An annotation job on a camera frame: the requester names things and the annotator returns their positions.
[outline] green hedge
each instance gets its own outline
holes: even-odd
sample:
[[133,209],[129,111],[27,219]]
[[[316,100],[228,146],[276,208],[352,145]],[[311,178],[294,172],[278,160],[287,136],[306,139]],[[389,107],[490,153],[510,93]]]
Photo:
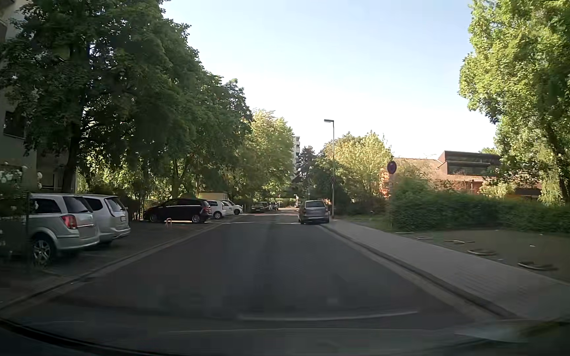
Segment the green hedge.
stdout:
[[503,228],[570,234],[570,205],[434,191],[414,179],[395,184],[388,214],[395,231]]

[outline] road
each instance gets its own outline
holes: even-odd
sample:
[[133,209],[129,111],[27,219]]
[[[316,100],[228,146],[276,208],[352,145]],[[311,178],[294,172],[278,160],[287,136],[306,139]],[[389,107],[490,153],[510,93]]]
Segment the road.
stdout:
[[298,224],[292,211],[243,215],[68,288],[10,319],[167,351],[173,339],[222,329],[427,331],[471,322],[321,226]]

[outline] lamp post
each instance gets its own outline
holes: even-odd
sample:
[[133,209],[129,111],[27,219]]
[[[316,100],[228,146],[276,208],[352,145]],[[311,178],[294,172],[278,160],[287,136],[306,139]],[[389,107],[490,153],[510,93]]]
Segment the lamp post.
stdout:
[[333,120],[325,119],[324,122],[331,123],[331,151],[333,159],[331,164],[331,218],[336,216],[336,125]]

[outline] sky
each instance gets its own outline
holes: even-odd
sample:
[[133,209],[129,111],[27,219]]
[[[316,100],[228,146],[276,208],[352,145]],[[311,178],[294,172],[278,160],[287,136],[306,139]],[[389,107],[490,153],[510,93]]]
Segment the sky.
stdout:
[[467,109],[468,0],[171,0],[205,68],[236,78],[251,108],[284,117],[302,146],[374,131],[396,157],[493,146]]

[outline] sidewalk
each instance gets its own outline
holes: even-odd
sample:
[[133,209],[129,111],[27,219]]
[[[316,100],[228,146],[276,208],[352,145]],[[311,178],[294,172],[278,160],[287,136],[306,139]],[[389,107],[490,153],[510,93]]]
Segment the sidewalk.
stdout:
[[344,220],[323,227],[502,317],[570,318],[570,283]]

